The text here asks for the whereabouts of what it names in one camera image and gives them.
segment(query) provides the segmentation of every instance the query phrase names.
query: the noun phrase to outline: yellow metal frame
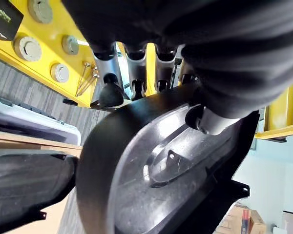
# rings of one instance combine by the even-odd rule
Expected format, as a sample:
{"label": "yellow metal frame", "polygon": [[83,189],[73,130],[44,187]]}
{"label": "yellow metal frame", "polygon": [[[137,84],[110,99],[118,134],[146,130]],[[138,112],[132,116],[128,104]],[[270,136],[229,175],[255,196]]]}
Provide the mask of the yellow metal frame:
{"label": "yellow metal frame", "polygon": [[[75,95],[84,69],[83,61],[94,64],[94,58],[90,47],[86,45],[79,46],[77,55],[68,55],[62,49],[64,35],[73,35],[81,41],[85,41],[85,39],[62,5],[61,0],[49,1],[53,11],[53,19],[50,24],[36,22],[28,12],[26,0],[10,1],[24,14],[16,38],[23,36],[35,38],[42,47],[42,57],[37,62],[27,62],[16,55],[13,42],[0,40],[0,59],[77,102],[79,106],[89,107],[95,83],[83,95],[79,97]],[[51,77],[50,70],[54,63],[63,63],[68,67],[70,72],[68,82],[59,83]],[[87,70],[84,78],[87,78],[89,73],[90,69]]]}
{"label": "yellow metal frame", "polygon": [[264,132],[256,133],[258,139],[293,135],[293,85],[265,109]]}

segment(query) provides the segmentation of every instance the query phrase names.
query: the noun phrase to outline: cardboard box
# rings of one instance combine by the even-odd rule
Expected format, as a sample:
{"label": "cardboard box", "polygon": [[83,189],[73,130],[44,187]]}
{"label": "cardboard box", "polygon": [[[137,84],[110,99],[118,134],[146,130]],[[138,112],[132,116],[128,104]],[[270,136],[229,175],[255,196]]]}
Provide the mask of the cardboard box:
{"label": "cardboard box", "polygon": [[293,213],[283,212],[283,229],[287,230],[288,234],[293,234]]}
{"label": "cardboard box", "polygon": [[247,234],[251,210],[242,204],[233,206],[214,234]]}
{"label": "cardboard box", "polygon": [[265,234],[266,224],[256,210],[251,210],[249,234]]}

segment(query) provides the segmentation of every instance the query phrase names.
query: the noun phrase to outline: gray carpet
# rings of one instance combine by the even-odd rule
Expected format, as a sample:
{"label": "gray carpet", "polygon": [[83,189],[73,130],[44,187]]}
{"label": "gray carpet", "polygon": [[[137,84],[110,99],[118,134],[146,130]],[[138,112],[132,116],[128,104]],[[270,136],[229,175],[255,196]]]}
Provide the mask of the gray carpet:
{"label": "gray carpet", "polygon": [[[76,126],[82,134],[82,144],[93,127],[108,114],[104,111],[63,104],[64,96],[1,61],[0,96],[10,101],[29,104]],[[69,195],[58,234],[84,234],[77,211],[75,191]]]}

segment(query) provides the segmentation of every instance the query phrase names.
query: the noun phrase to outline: black plastic cover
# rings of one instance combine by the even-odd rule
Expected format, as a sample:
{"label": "black plastic cover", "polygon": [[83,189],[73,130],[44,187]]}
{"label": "black plastic cover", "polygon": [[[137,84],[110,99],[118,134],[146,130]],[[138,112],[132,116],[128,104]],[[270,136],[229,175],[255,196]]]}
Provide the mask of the black plastic cover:
{"label": "black plastic cover", "polygon": [[74,187],[76,165],[56,151],[0,149],[0,233],[45,219],[40,210]]}

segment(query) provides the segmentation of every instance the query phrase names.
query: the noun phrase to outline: white container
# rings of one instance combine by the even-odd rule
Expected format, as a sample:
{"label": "white container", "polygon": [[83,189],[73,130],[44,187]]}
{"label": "white container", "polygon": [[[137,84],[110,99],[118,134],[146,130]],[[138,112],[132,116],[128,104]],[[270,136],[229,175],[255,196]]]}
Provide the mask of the white container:
{"label": "white container", "polygon": [[80,145],[81,134],[75,126],[28,107],[36,112],[0,98],[0,131]]}

